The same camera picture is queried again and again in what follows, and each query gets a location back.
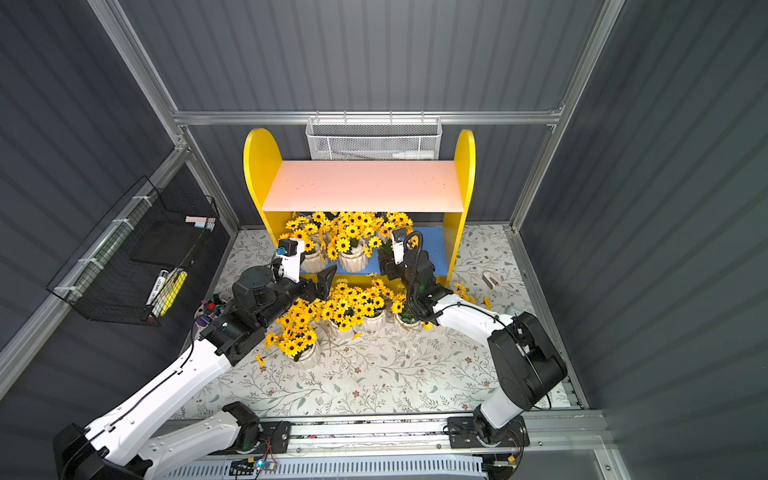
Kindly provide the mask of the sunflower pot top shelf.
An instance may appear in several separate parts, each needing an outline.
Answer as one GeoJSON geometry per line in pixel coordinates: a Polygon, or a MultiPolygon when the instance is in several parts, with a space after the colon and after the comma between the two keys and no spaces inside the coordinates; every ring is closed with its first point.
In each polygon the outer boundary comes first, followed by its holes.
{"type": "Polygon", "coordinates": [[[336,284],[319,311],[319,321],[335,340],[353,340],[363,334],[363,315],[358,312],[362,290],[347,281],[336,284]]]}
{"type": "Polygon", "coordinates": [[[453,284],[453,287],[454,287],[455,294],[459,296],[463,301],[488,311],[492,309],[492,303],[489,297],[473,296],[469,291],[469,289],[465,285],[461,284],[460,282],[455,282],[453,284]]]}

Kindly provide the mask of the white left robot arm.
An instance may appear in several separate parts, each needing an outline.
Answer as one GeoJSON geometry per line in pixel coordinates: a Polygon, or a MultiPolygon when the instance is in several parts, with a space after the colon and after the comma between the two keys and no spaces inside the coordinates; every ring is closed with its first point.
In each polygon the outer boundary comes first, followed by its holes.
{"type": "Polygon", "coordinates": [[[209,453],[259,451],[272,437],[241,402],[170,435],[155,433],[258,346],[296,301],[327,299],[336,270],[330,266],[316,280],[290,277],[275,262],[245,270],[232,300],[171,365],[110,412],[85,427],[69,424],[54,437],[58,478],[152,479],[209,453]]]}

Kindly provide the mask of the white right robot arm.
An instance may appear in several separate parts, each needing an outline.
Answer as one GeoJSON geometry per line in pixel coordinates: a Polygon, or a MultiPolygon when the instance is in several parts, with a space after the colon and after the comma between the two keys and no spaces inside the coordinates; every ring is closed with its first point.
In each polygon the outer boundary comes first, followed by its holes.
{"type": "Polygon", "coordinates": [[[402,282],[413,318],[454,330],[490,352],[498,388],[474,410],[478,440],[486,445],[503,440],[522,444],[522,436],[511,433],[513,426],[568,375],[537,317],[529,312],[497,313],[464,300],[438,283],[427,252],[400,244],[392,250],[380,266],[388,279],[402,282]]]}

